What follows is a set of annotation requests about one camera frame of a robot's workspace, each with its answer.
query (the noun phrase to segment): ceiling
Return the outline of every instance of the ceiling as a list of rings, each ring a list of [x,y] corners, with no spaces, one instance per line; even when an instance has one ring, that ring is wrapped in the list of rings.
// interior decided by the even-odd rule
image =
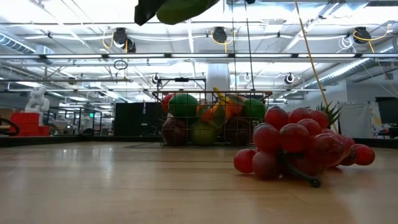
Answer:
[[[225,1],[220,1],[203,14],[174,26],[161,24],[156,18],[143,26],[133,23],[136,0],[46,0],[42,1],[44,10],[32,1],[0,0],[0,33],[13,35],[22,43],[33,48],[43,45],[53,50],[54,54],[124,54],[124,50],[113,44],[111,34],[117,27],[125,27],[126,33],[137,48],[138,54],[260,54],[260,53],[306,53],[307,48],[302,38],[294,43],[295,36],[300,33],[300,23],[293,2],[280,4],[253,4],[245,10],[237,1],[232,7]],[[309,47],[312,53],[351,53],[369,50],[368,44],[350,44],[348,39],[342,48],[344,36],[352,34],[355,27],[366,27],[372,38],[386,34],[382,39],[373,41],[377,45],[390,39],[398,32],[396,16],[397,6],[366,7],[367,1],[353,1],[352,4],[340,4],[324,19],[318,15],[327,6],[320,1],[303,1],[299,4],[301,18],[307,28]],[[224,27],[228,40],[235,41],[227,46],[217,44],[211,38],[215,27]],[[0,54],[19,54],[15,50],[0,45]],[[114,60],[54,60],[46,65],[33,60],[7,60],[7,65],[23,68],[29,72],[45,76],[53,73],[53,79],[101,79],[109,80],[126,77],[129,82],[101,82],[98,88],[111,89],[150,89],[154,88],[152,77],[207,77],[208,64],[215,61],[202,59],[175,58],[134,58],[129,59],[127,70],[118,71],[113,67]],[[251,80],[245,79],[246,74],[253,74],[256,88],[288,88],[284,83],[287,74],[296,77],[294,84],[304,83],[313,78],[311,64],[308,60],[262,61],[233,58],[218,60],[227,63],[229,73],[238,76],[238,88],[250,89]],[[340,61],[319,61],[316,63],[318,72],[325,71]],[[0,73],[4,79],[9,78]],[[24,76],[16,78],[33,78]],[[91,88],[90,84],[52,83],[54,88]],[[195,83],[170,82],[170,88],[197,88]],[[27,88],[17,85],[16,88]],[[120,92],[127,100],[150,100],[145,92]],[[91,99],[96,95],[85,94]]]

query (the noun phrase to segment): white robot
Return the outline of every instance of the white robot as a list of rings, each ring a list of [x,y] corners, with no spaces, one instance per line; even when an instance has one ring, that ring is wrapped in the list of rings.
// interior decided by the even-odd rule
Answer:
[[[33,88],[29,102],[25,106],[25,113],[38,113],[40,115],[39,125],[43,125],[43,113],[50,109],[49,99],[44,98],[46,91],[46,87],[43,86]]]

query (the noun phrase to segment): wire basket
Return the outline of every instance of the wire basket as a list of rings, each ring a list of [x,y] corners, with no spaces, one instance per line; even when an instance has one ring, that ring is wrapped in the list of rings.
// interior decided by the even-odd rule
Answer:
[[[263,122],[269,91],[154,91],[161,146],[247,146]]]

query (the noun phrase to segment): yellow cable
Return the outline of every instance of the yellow cable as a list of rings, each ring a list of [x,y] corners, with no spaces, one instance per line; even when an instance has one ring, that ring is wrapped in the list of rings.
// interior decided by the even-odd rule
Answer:
[[[104,31],[104,38],[102,38],[102,44],[104,45],[104,47],[106,47],[107,49],[110,49],[113,46],[113,34],[114,32],[112,32],[112,39],[111,39],[111,45],[108,46],[105,44],[105,31]]]
[[[384,35],[382,35],[381,37],[375,38],[375,39],[364,39],[364,38],[357,37],[357,36],[355,35],[355,33],[357,33],[356,31],[353,33],[353,36],[354,36],[355,38],[359,39],[359,40],[374,41],[374,40],[379,40],[379,39],[385,37],[385,36],[388,34],[388,30],[389,30],[389,29],[390,29],[390,25],[387,26],[387,30],[386,30],[386,33],[385,33]]]
[[[211,39],[213,39],[213,41],[214,41],[216,44],[224,45],[225,53],[227,53],[226,46],[227,46],[228,44],[232,43],[232,41],[235,39],[235,32],[234,32],[234,37],[232,38],[232,40],[230,40],[230,41],[227,42],[227,43],[220,43],[220,42],[217,42],[217,41],[214,39],[214,37],[213,37],[213,33],[214,33],[214,31],[212,30],[212,31],[210,32]]]
[[[307,35],[305,34],[305,29],[304,29],[303,21],[301,20],[301,17],[300,17],[299,4],[297,4],[297,0],[294,0],[294,3],[295,3],[295,5],[296,5],[296,10],[297,10],[297,14],[298,14],[298,19],[299,19],[299,21],[300,21],[301,31],[303,32],[305,45],[306,45],[307,51],[308,51],[308,56],[309,56],[310,61],[311,61],[312,70],[313,70],[313,73],[314,73],[314,75],[315,75],[315,78],[317,79],[317,83],[318,83],[319,89],[321,90],[322,98],[323,98],[323,101],[325,102],[325,105],[326,105],[326,110],[329,111],[328,100],[326,99],[326,94],[325,94],[325,92],[323,91],[323,87],[322,87],[321,81],[319,80],[317,70],[315,69],[315,64],[314,64],[313,59],[312,59],[310,46],[309,46],[308,40],[307,40]],[[333,127],[334,127],[334,129],[335,129],[335,132],[338,133],[338,130],[337,130],[337,127],[336,127],[336,124],[335,124],[335,123],[333,123]]]
[[[371,47],[372,52],[374,53],[374,49],[372,46],[371,41],[369,41],[369,46]],[[392,82],[387,78],[387,74],[384,72],[383,67],[381,66],[379,60],[376,59],[377,64],[379,65],[379,67],[381,68],[381,71],[383,72],[384,78],[387,80],[387,82],[390,84],[391,88],[395,91],[395,93],[398,95],[398,91],[395,89],[395,87],[393,86]]]

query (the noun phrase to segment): hardwood floor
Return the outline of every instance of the hardwood floor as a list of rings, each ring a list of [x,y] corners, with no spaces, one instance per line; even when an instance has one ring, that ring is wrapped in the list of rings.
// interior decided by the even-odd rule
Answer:
[[[371,166],[329,170],[313,189],[238,174],[234,149],[5,148],[0,223],[397,223],[398,150],[375,151]]]

